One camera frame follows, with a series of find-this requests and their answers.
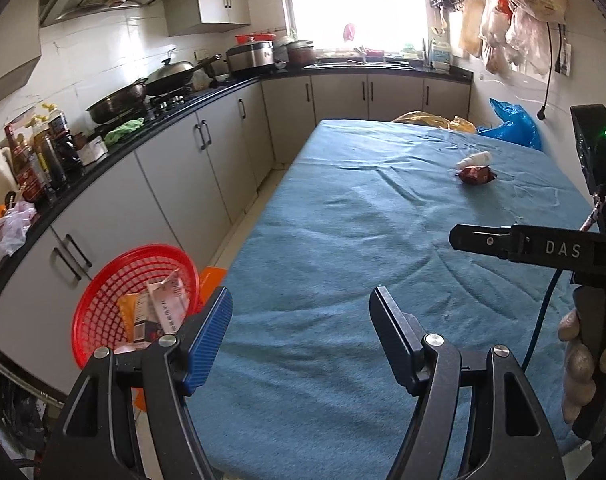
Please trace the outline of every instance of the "blue plastic bag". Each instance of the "blue plastic bag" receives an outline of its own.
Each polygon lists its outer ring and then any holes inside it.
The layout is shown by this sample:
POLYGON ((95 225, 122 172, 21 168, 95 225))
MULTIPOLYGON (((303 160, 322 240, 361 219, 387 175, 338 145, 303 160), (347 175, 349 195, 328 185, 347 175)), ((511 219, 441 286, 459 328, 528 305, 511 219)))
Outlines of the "blue plastic bag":
POLYGON ((491 130, 477 128, 479 135, 543 151, 537 125, 521 105, 511 105, 494 99, 490 99, 490 104, 494 113, 505 122, 491 130))

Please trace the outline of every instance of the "blue gripper pad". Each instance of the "blue gripper pad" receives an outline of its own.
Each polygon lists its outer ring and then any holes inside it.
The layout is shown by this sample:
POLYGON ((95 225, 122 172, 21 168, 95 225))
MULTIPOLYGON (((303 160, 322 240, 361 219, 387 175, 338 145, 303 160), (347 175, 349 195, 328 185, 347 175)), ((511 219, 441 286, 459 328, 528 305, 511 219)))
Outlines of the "blue gripper pad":
POLYGON ((190 316, 179 330, 181 350, 187 352, 187 374, 182 380, 184 395, 191 396, 205 384, 230 319, 232 295, 227 288, 219 287, 203 310, 190 316), (192 336, 194 330, 198 331, 196 337, 192 336))

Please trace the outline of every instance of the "floor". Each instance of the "floor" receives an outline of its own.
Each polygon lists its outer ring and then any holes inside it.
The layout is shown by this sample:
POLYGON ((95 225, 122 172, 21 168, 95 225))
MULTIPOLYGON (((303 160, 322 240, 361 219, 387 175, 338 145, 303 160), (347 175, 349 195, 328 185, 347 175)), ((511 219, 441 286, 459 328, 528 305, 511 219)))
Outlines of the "floor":
MULTIPOLYGON (((256 201, 249 207, 246 214, 241 218, 227 235, 221 247, 217 251, 214 258, 210 262, 211 266, 228 269, 234 259, 237 257, 238 251, 241 250, 245 240, 249 236, 254 225, 258 221, 263 209, 269 202, 272 194, 279 186, 281 179, 285 175, 285 171, 272 171, 265 179, 258 192, 256 201)), ((149 423, 146 413, 139 413, 136 419, 136 430, 138 433, 138 442, 140 445, 143 463, 145 465, 145 473, 150 480, 163 480, 161 470, 158 466, 157 454, 155 453, 154 443, 149 431, 149 423)), ((568 480, 574 480, 583 471, 587 463, 591 460, 590 446, 582 446, 563 458, 563 463, 566 468, 568 480)))

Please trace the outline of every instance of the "blue tablecloth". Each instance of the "blue tablecloth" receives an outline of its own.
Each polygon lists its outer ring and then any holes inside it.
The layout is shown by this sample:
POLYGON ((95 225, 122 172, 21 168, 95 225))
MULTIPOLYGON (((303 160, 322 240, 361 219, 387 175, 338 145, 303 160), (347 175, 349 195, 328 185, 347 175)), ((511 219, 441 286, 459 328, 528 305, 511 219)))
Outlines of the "blue tablecloth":
MULTIPOLYGON (((234 315, 205 386, 188 399, 211 462, 244 480, 384 479, 411 418, 369 320, 385 285, 426 330, 459 348, 505 344, 521 360, 551 269, 452 250, 457 223, 578 228, 590 206, 543 153, 436 128, 324 121, 229 270, 234 315), (488 150, 498 179, 466 186, 454 164, 488 150)), ((559 446, 569 273, 528 378, 559 446)), ((443 478, 453 478, 469 395, 443 478)))

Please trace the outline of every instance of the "green cloth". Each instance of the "green cloth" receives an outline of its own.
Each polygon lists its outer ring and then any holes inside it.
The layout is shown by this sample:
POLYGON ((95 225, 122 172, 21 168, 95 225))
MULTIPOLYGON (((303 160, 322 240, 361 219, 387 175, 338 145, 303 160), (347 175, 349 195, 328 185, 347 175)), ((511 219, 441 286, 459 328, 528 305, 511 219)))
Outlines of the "green cloth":
POLYGON ((116 144, 123 137, 135 132, 137 129, 143 126, 144 121, 145 120, 143 118, 134 119, 122 124, 118 128, 115 128, 104 137, 103 140, 105 141, 105 145, 109 148, 110 146, 116 144))

